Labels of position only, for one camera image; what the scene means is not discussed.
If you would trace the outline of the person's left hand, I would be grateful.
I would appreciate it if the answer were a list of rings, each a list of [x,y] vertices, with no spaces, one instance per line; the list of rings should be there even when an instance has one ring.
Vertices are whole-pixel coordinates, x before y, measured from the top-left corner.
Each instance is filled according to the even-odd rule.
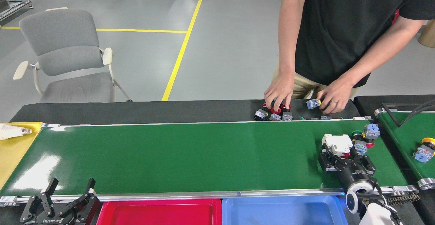
[[[321,100],[320,109],[325,115],[342,112],[351,96],[354,84],[345,79],[337,79],[317,94]]]

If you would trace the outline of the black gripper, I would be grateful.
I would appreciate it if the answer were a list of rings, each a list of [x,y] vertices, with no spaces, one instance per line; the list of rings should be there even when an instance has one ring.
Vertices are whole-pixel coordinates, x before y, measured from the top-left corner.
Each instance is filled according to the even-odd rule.
[[[324,171],[339,171],[339,180],[343,188],[374,188],[372,175],[376,167],[367,155],[360,154],[356,150],[350,150],[350,160],[333,154],[326,146],[323,146],[318,161]]]
[[[94,191],[95,180],[91,178],[85,193],[68,204],[53,204],[51,200],[58,183],[57,178],[52,178],[47,188],[29,198],[20,222],[26,225],[85,225],[92,221],[100,204]]]

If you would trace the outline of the person's right hand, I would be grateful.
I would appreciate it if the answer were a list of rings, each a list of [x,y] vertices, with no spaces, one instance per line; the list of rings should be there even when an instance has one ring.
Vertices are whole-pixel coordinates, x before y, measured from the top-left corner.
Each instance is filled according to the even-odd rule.
[[[278,73],[278,76],[272,81],[270,86],[264,92],[266,107],[278,111],[282,102],[286,107],[292,99],[293,89],[295,85],[295,73]]]

